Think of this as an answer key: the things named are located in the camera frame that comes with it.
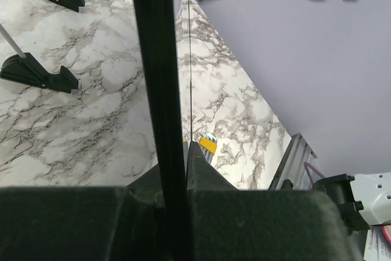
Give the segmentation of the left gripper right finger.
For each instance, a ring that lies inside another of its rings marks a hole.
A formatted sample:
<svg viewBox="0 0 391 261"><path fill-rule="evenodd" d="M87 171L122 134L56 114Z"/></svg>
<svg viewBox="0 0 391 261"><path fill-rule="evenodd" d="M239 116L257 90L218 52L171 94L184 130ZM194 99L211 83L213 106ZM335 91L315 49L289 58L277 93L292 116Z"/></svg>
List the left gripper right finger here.
<svg viewBox="0 0 391 261"><path fill-rule="evenodd" d="M192 142L189 260L353 260L335 204L319 191L239 190Z"/></svg>

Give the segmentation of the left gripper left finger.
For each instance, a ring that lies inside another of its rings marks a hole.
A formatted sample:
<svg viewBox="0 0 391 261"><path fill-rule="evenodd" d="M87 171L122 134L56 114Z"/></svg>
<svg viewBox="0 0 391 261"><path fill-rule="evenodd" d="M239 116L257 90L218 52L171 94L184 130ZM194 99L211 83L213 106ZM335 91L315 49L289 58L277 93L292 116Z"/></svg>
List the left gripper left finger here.
<svg viewBox="0 0 391 261"><path fill-rule="evenodd" d="M1 189L2 260L166 260L158 167L127 187Z"/></svg>

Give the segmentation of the white whiteboard black frame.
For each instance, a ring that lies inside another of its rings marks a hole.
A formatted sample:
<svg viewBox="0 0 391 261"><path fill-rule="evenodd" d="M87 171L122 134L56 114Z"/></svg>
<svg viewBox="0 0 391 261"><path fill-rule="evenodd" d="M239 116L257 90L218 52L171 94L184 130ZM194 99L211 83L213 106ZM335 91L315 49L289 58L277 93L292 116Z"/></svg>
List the white whiteboard black frame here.
<svg viewBox="0 0 391 261"><path fill-rule="evenodd" d="M174 260L191 259L174 0L133 0Z"/></svg>

